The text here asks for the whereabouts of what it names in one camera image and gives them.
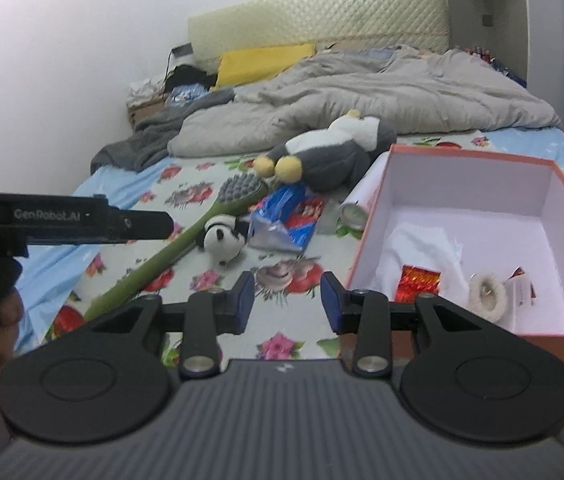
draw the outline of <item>blue bed sheet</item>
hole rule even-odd
[[[487,136],[502,152],[549,158],[564,171],[564,133],[557,128],[505,128]],[[130,208],[173,162],[173,158],[167,158],[142,173],[100,168],[78,187],[75,195],[104,194],[111,205]],[[30,248],[30,258],[22,260],[24,272],[16,285],[25,305],[18,351],[29,351],[40,344],[56,313],[99,250],[100,246],[86,245]]]

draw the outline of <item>floral mat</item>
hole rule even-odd
[[[400,137],[400,143],[446,148],[493,150],[481,132],[451,136]],[[145,192],[136,210],[166,210],[175,229],[168,240],[141,240],[105,246],[89,264],[66,304],[58,313],[45,340],[54,339],[82,322],[91,301],[127,273],[175,239],[196,222],[216,199],[223,182],[249,171],[253,156],[182,159],[162,171]],[[255,303],[243,335],[220,335],[223,365],[230,358],[316,359],[349,353],[354,340],[337,338],[331,331],[319,299],[319,279],[331,270],[343,283],[360,246],[362,232],[338,224],[332,235],[316,234],[300,256],[245,247],[226,266],[214,265],[207,254],[194,248],[159,275],[142,294],[161,294],[165,303],[185,301],[198,290],[232,288],[245,270],[255,276]],[[165,365],[179,361],[181,334],[169,334],[162,353]]]

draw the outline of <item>yellow pillow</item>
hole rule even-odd
[[[271,79],[296,64],[303,57],[315,54],[315,45],[245,48],[222,54],[216,87],[238,86]]]

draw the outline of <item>black circular disc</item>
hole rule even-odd
[[[79,345],[62,343],[1,374],[0,408],[17,432],[59,444],[102,442],[145,424],[169,397],[164,366],[124,337],[86,333]]]
[[[429,427],[480,444],[531,442],[564,424],[564,363],[500,329],[437,338],[399,388]]]

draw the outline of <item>green bath brush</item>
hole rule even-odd
[[[136,270],[133,270],[108,292],[93,300],[84,319],[90,321],[101,314],[117,308],[124,301],[130,300],[146,285],[164,272],[175,260],[184,254],[195,242],[195,236],[204,229],[206,222],[213,216],[227,214],[239,216],[248,211],[268,193],[268,186],[254,173],[242,173],[227,180],[211,208],[202,218],[186,229],[159,253],[149,258]]]

